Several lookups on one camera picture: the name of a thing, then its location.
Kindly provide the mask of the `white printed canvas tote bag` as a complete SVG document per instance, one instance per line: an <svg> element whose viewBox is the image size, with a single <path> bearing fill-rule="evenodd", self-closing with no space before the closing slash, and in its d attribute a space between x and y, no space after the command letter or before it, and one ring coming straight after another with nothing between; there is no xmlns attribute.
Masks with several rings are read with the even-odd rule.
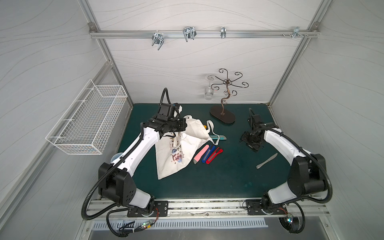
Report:
<svg viewBox="0 0 384 240"><path fill-rule="evenodd" d="M162 137L156 144L156 166L158 180L166 178L185 168L195 156L196 151L207 142L214 145L219 140L213 140L210 135L214 133L214 123L207 120L203 123L191 115L184 116L187 128L176 133L174 138Z"/></svg>

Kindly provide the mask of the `red utility knife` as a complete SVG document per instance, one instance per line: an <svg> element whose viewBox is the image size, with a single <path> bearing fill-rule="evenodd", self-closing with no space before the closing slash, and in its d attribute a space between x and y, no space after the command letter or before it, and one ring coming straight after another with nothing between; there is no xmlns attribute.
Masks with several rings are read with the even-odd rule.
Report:
<svg viewBox="0 0 384 240"><path fill-rule="evenodd" d="M223 152L223 149L216 148L215 151L210 155L210 157L206 160L206 164L210 164L219 154Z"/></svg>

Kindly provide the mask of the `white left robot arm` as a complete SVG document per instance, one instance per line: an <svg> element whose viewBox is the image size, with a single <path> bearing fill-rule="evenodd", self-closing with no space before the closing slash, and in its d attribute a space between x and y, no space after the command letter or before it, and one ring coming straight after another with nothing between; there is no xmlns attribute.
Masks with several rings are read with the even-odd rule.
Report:
<svg viewBox="0 0 384 240"><path fill-rule="evenodd" d="M182 106L160 104L158 112L141 123L140 134L134 142L110 164L102 164L99 177L105 176L98 186L99 195L119 206L149 208L152 196L137 188L133 176L140 162L162 137L175 137L186 130L186 119L180 117Z"/></svg>

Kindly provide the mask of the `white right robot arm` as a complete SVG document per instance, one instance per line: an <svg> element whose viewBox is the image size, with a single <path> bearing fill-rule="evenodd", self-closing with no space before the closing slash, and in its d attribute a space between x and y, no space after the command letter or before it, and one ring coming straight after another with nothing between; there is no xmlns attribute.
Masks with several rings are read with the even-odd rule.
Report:
<svg viewBox="0 0 384 240"><path fill-rule="evenodd" d="M264 123L259 115L250 111L249 132L240 141L257 152L263 143L272 145L290 164L288 179L280 186L268 190L262 197L261 208L270 212L283 204L310 200L324 204L333 195L332 183L327 174L325 158L312 154L296 144L274 123Z"/></svg>

